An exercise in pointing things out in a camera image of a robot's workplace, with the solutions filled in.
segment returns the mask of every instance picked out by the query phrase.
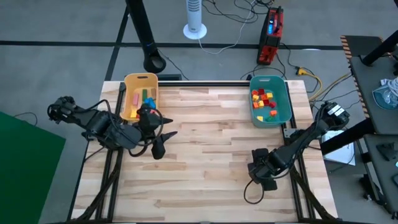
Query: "wooden table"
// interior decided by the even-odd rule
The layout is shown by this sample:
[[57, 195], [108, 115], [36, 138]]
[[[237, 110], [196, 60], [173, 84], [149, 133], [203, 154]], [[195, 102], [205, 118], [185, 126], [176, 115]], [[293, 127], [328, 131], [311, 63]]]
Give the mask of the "wooden table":
[[[109, 100], [113, 109], [119, 84], [104, 82], [101, 92], [101, 99]], [[288, 84], [297, 126], [305, 129], [313, 119], [304, 82]], [[244, 187], [250, 181], [247, 164], [252, 161], [251, 150], [283, 145], [281, 128], [253, 126], [248, 94], [248, 87], [160, 87], [159, 109], [174, 120], [164, 126], [163, 132], [178, 134], [166, 142], [166, 155], [158, 161], [150, 150], [136, 158], [124, 151], [113, 221], [296, 221], [289, 176], [277, 180], [278, 189], [265, 192], [261, 203], [250, 205], [243, 200]], [[315, 141], [312, 145], [319, 147]], [[99, 148], [97, 142], [90, 143], [87, 155]], [[81, 215], [100, 190], [105, 157], [103, 150], [86, 161], [72, 218]], [[321, 152], [308, 148], [303, 157], [311, 190], [336, 217]], [[257, 200], [260, 195], [259, 185], [248, 188], [249, 200]]]

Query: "gray floor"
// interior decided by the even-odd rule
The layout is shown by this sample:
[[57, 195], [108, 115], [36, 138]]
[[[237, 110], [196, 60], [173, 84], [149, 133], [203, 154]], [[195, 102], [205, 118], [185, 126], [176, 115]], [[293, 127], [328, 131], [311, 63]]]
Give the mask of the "gray floor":
[[[186, 23], [183, 1], [146, 0], [145, 5], [157, 42], [194, 42], [182, 35], [182, 27]], [[285, 9], [282, 41], [291, 45], [340, 45], [340, 35], [386, 38], [397, 29], [398, 8], [393, 0], [276, 0], [275, 5]], [[217, 6], [224, 12], [247, 16], [247, 12], [236, 9], [232, 1], [217, 1]], [[124, 9], [123, 0], [0, 0], [0, 40], [114, 42]], [[240, 43], [257, 44], [263, 20], [264, 16], [260, 16], [256, 23], [247, 24]], [[208, 28], [203, 43], [229, 44], [236, 41], [240, 28], [237, 22], [209, 15], [205, 10], [203, 22]], [[123, 41], [137, 42], [131, 21], [127, 23]], [[64, 95], [74, 96], [82, 106], [97, 102], [112, 50], [111, 47], [0, 46], [0, 94], [3, 96], [0, 110], [8, 114], [34, 112], [39, 117], [40, 128], [67, 139], [41, 223], [66, 219], [86, 146], [80, 136], [80, 128], [56, 125], [48, 120], [45, 113], [47, 105]], [[229, 49], [219, 55], [206, 54], [201, 49], [161, 51], [191, 80], [237, 80], [256, 65], [255, 50]], [[287, 65], [287, 55], [287, 50], [279, 51], [287, 78], [304, 79], [306, 87], [312, 89], [315, 81], [309, 77], [297, 77], [293, 68]], [[144, 72], [142, 60], [141, 49], [121, 48], [112, 80], [122, 80], [129, 73]], [[290, 61], [310, 68], [325, 86], [349, 71], [343, 51], [338, 50], [293, 50]], [[283, 69], [278, 61], [271, 66]], [[162, 73], [179, 72], [169, 63]], [[256, 75], [280, 74], [263, 69]], [[350, 90], [354, 90], [353, 81], [347, 80], [326, 98]], [[358, 96], [352, 93], [335, 101], [347, 107], [358, 101]], [[349, 126], [364, 119], [359, 104], [348, 111], [351, 114]], [[362, 198], [363, 191], [357, 181], [359, 177], [347, 175], [356, 172], [360, 173], [354, 170], [330, 175], [339, 217], [348, 221], [393, 223], [383, 209]]]

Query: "black metal frame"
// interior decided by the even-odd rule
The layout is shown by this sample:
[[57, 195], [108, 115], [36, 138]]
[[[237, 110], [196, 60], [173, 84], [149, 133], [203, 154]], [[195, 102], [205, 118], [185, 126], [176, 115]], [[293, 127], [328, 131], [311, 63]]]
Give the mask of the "black metal frame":
[[[239, 81], [239, 82], [184, 82], [184, 81], [179, 81], [179, 82], [159, 82], [159, 86], [249, 86], [250, 82], [245, 82], [245, 81]], [[287, 87], [287, 92], [289, 95], [289, 102], [290, 102], [290, 109], [292, 110], [292, 118], [290, 119], [290, 125], [292, 128], [296, 128], [296, 121], [295, 121], [295, 116], [294, 116], [294, 111], [293, 111], [293, 106], [292, 106], [292, 102], [290, 99], [290, 92], [289, 92], [289, 87], [286, 83], [286, 87]], [[115, 109], [115, 113], [119, 114], [120, 110], [121, 110], [121, 103], [123, 101], [123, 94], [126, 91], [126, 86], [123, 82], [121, 82], [120, 86], [119, 86], [119, 95], [118, 95], [118, 100], [116, 103], [116, 109]], [[286, 123], [281, 125], [282, 128], [282, 135], [284, 138], [284, 142], [285, 144], [287, 144], [287, 138], [285, 137], [284, 134], [284, 129], [287, 127]], [[99, 197], [100, 194], [103, 193], [103, 195], [106, 193], [106, 191], [109, 189], [110, 185], [107, 185], [107, 181], [109, 181], [109, 169], [111, 166], [111, 161], [112, 161], [112, 151], [108, 151], [107, 156], [106, 156], [106, 160], [105, 160], [105, 167], [104, 167], [104, 173], [103, 173], [103, 179], [102, 179], [102, 183], [101, 183], [101, 191], [100, 193], [97, 195], [97, 197]], [[116, 164], [115, 164], [115, 168], [113, 170], [113, 172], [115, 172], [115, 170], [117, 171], [117, 175], [116, 178], [114, 178], [114, 180], [112, 181], [113, 184], [113, 188], [111, 191], [111, 199], [109, 201], [109, 210], [108, 210], [108, 216], [106, 218], [102, 218], [102, 210], [103, 210], [103, 198], [100, 199], [100, 203], [98, 204], [98, 206], [96, 207], [96, 215], [95, 215], [95, 219], [93, 220], [70, 220], [71, 215], [72, 215], [72, 211], [73, 211], [73, 206], [75, 203], [75, 199], [76, 199], [76, 194], [77, 194], [77, 190], [78, 190], [78, 186], [80, 184], [80, 179], [77, 182], [76, 185], [76, 189], [75, 189], [75, 195], [74, 195], [74, 199], [73, 202], [71, 204], [71, 209], [70, 209], [70, 215], [68, 216], [68, 223], [101, 223], [101, 222], [108, 222], [108, 223], [113, 223], [113, 213], [114, 213], [114, 207], [116, 204], [116, 196], [117, 196], [117, 190], [118, 190], [118, 180], [119, 180], [119, 173], [121, 170], [121, 160], [123, 158], [123, 149], [119, 149], [118, 151], [118, 158], [116, 159]], [[304, 164], [304, 159], [302, 157], [302, 155], [300, 155], [299, 159], [298, 159], [298, 165], [300, 167], [300, 176], [302, 178], [302, 184], [305, 184], [305, 188], [303, 189], [304, 191], [307, 190], [307, 192], [309, 191], [309, 185], [308, 185], [308, 177], [307, 177], [307, 171], [305, 169], [305, 164]], [[309, 198], [307, 198], [307, 196], [305, 195], [305, 201], [306, 201], [306, 205], [308, 208], [308, 216], [309, 218], [304, 218], [303, 216], [303, 209], [302, 209], [302, 205], [301, 205], [301, 200], [300, 200], [300, 193], [299, 193], [299, 188], [297, 187], [297, 179], [300, 178], [299, 174], [297, 172], [297, 170], [294, 168], [293, 170], [295, 173], [290, 173], [290, 180], [292, 183], [292, 191], [293, 191], [293, 197], [294, 197], [294, 202], [295, 202], [295, 207], [296, 207], [296, 212], [297, 212], [297, 219], [299, 223], [333, 223], [333, 221], [330, 220], [317, 220], [315, 217], [315, 211], [314, 211], [314, 206], [312, 205], [311, 201]]]

